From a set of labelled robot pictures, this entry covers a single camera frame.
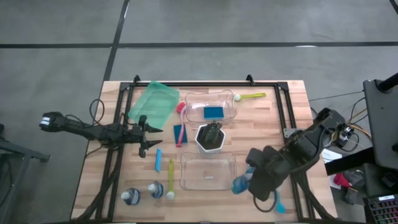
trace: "green plastic tray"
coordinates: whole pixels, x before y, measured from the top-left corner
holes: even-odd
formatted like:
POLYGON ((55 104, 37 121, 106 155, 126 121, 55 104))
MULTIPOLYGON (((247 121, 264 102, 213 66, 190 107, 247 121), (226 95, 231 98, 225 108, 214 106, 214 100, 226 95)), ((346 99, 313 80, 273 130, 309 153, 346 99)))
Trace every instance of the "green plastic tray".
POLYGON ((129 117, 138 122, 141 115, 146 115, 149 125, 161 129, 179 99, 179 91, 158 82, 151 82, 131 108, 129 117))

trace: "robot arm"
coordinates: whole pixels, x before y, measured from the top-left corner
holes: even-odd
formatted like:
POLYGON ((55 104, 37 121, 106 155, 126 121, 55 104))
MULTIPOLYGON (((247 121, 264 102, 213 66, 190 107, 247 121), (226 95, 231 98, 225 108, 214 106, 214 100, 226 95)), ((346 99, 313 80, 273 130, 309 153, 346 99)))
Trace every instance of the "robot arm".
POLYGON ((139 155, 145 158, 145 150, 162 142, 162 140, 147 141, 145 132, 158 133, 162 130, 153 128, 146 123, 147 117, 142 115, 138 124, 133 124, 132 129, 126 130, 120 123, 107 125, 86 124, 74 119, 68 119, 60 112, 44 113, 39 124, 41 130, 46 132, 66 131, 87 138, 98 140, 102 146, 114 149, 125 143, 140 143, 139 155))
MULTIPOLYGON (((345 135, 347 124, 344 117, 334 110, 323 109, 314 119, 313 125, 304 131, 297 131, 288 139, 288 143, 279 151, 271 146, 266 146, 262 151, 251 149, 246 158, 246 163, 255 167, 249 184, 249 191, 254 197, 265 201, 269 194, 278 188, 289 174, 306 172, 320 158, 323 142, 327 135, 345 135)), ((306 194, 311 194, 309 199, 317 210, 322 210, 315 196, 305 186, 303 181, 298 181, 306 194)))

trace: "red object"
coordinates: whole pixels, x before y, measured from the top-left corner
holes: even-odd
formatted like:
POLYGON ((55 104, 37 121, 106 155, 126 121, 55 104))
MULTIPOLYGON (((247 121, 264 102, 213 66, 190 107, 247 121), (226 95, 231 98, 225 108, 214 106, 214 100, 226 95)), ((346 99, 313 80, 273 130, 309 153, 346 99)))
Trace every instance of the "red object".
POLYGON ((185 106, 185 102, 181 102, 178 106, 177 106, 177 113, 181 113, 182 108, 184 108, 185 106))
POLYGON ((343 187, 351 187, 348 180, 344 178, 343 174, 336 174, 335 178, 333 179, 334 183, 337 185, 341 185, 343 187))
POLYGON ((181 131, 180 131, 180 135, 178 136, 178 143, 177 143, 177 147, 181 147, 182 146, 182 138, 184 136, 184 120, 183 120, 183 116, 184 116, 184 111, 182 111, 185 107, 185 102, 181 102, 178 106, 177 106, 177 113, 180 113, 180 118, 181 118, 181 131))

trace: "small bottle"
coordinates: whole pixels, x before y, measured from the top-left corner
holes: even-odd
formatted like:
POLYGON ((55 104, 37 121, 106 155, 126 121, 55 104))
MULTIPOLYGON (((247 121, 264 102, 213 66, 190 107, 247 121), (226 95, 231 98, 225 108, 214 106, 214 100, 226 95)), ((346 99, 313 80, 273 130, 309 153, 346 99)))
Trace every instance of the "small bottle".
POLYGON ((163 185, 158 181, 153 181, 153 183, 149 184, 148 190, 154 198, 160 198, 163 195, 163 185))
POLYGON ((254 168, 249 167, 243 175, 235 178, 232 183, 232 193, 240 194, 249 188, 251 177, 253 176, 254 168))
POLYGON ((140 193, 137 189, 130 188, 123 192, 120 198, 123 199, 127 205, 137 205, 140 199, 140 193))

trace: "potted plant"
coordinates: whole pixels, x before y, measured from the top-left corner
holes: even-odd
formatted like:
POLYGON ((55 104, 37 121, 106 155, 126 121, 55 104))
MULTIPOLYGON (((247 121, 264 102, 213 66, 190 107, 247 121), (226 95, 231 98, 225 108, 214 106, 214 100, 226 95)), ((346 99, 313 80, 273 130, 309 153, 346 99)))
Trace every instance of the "potted plant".
POLYGON ((213 121, 210 124, 199 126, 195 140, 200 153, 217 153, 221 151, 225 140, 222 124, 213 121))

